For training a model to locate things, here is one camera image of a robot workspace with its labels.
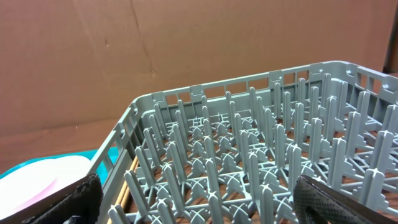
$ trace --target gray plastic dish rack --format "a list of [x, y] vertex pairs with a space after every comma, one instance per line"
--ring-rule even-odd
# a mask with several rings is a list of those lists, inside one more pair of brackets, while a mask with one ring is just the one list
[[[227, 91], [235, 83], [246, 91]], [[212, 88], [223, 94], [206, 97]], [[185, 93], [190, 102], [167, 103]], [[292, 189], [300, 174], [398, 217], [382, 194], [398, 193], [397, 100], [398, 78], [340, 61], [140, 96], [92, 160], [90, 172], [101, 162], [109, 172], [98, 222], [251, 223], [257, 212], [261, 223], [298, 223]], [[126, 170], [135, 156], [140, 166]], [[135, 213], [113, 205], [125, 180]], [[198, 198], [205, 203], [193, 204]]]

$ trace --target turquoise object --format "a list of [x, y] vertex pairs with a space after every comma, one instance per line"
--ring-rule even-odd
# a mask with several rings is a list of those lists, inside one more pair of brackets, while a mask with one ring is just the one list
[[[31, 160], [25, 161], [21, 164], [18, 164], [16, 166], [14, 166], [13, 168], [5, 171], [5, 173], [0, 175], [0, 179], [4, 178], [8, 174], [14, 172], [15, 170], [18, 170], [21, 167], [24, 167], [24, 166], [31, 164], [33, 162], [36, 162], [36, 161], [41, 161], [43, 159], [56, 159], [56, 158], [61, 158], [61, 157], [65, 157], [65, 156], [84, 156], [87, 159], [91, 160], [94, 157], [96, 152], [97, 152], [97, 150], [94, 149], [94, 150], [83, 151], [83, 152], [74, 152], [74, 153], [68, 153], [68, 154], [62, 154], [62, 155], [47, 156], [47, 157], [31, 159]], [[114, 164], [116, 162], [116, 159], [119, 156], [118, 149], [116, 147], [111, 147], [111, 149], [108, 151], [108, 155], [111, 158], [112, 163]], [[106, 171], [105, 165], [103, 162], [98, 166], [98, 168], [95, 172], [98, 174], [99, 179], [101, 180], [101, 184], [104, 185], [105, 180], [108, 176], [108, 172]]]

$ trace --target dark object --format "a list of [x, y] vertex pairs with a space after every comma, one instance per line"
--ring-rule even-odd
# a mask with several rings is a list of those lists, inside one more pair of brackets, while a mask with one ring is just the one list
[[397, 223], [306, 175], [294, 188], [294, 208], [300, 224]]
[[0, 220], [0, 224], [94, 224], [103, 197], [100, 178], [89, 175], [47, 198]]

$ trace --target cardboard box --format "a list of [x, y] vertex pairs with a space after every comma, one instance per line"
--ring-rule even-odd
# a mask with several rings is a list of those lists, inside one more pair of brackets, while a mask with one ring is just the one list
[[0, 2], [0, 136], [137, 96], [326, 60], [382, 70], [397, 1]]

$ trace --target dish rack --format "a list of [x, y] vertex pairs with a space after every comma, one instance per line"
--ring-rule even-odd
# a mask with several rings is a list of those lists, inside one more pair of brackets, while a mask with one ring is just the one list
[[[140, 96], [92, 159], [109, 173], [99, 223], [298, 223], [300, 174], [398, 217], [397, 100], [398, 78], [340, 61]], [[113, 205], [124, 181], [137, 212]]]

